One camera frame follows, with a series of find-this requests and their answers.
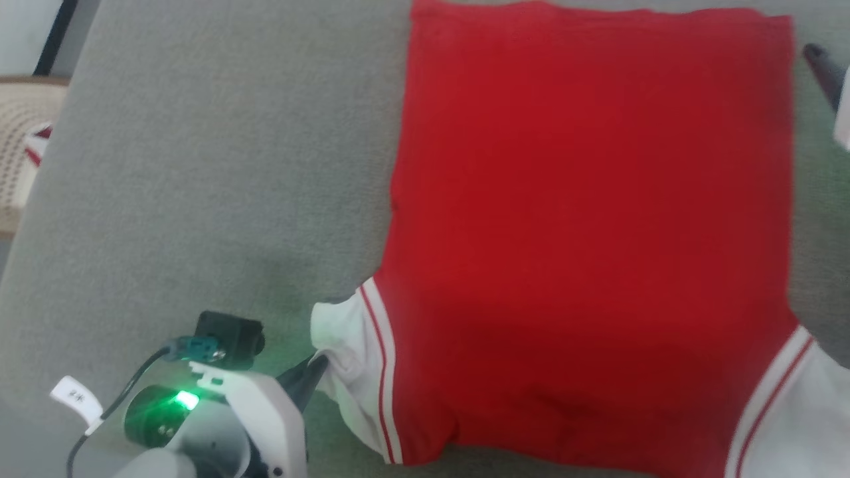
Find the green light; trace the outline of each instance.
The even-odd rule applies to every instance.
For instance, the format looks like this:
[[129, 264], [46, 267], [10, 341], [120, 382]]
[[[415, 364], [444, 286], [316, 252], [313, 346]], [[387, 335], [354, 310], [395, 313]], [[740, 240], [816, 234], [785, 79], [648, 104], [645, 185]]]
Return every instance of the green light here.
[[198, 402], [201, 399], [198, 398], [198, 395], [189, 392], [180, 392], [174, 397], [174, 401], [182, 405], [186, 410], [192, 411], [198, 406]]

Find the red and white cloth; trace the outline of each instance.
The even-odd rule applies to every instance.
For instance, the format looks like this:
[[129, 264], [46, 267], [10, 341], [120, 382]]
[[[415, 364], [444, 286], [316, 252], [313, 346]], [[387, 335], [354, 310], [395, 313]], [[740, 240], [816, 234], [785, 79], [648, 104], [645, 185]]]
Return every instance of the red and white cloth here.
[[850, 373], [785, 295], [791, 23], [417, 0], [380, 270], [320, 387], [447, 443], [660, 478], [850, 470]]

